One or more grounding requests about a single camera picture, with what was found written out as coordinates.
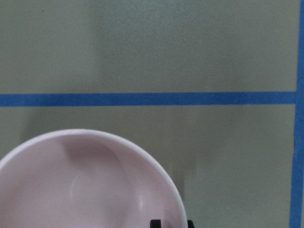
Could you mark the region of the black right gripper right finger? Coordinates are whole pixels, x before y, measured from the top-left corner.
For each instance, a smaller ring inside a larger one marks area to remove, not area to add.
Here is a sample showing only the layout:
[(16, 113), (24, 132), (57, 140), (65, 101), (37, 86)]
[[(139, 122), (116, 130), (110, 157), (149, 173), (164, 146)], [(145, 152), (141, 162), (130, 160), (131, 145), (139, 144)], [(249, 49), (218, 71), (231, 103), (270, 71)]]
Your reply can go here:
[(192, 220), (188, 220), (188, 228), (194, 228), (194, 223)]

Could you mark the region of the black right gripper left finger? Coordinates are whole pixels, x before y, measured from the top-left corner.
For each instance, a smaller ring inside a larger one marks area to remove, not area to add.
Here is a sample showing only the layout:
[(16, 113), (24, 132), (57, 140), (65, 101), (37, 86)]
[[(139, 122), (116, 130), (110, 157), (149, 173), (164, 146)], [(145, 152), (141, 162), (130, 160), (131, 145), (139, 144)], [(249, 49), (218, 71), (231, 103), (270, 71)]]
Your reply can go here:
[(162, 228), (162, 222), (160, 219), (152, 219), (150, 221), (150, 228)]

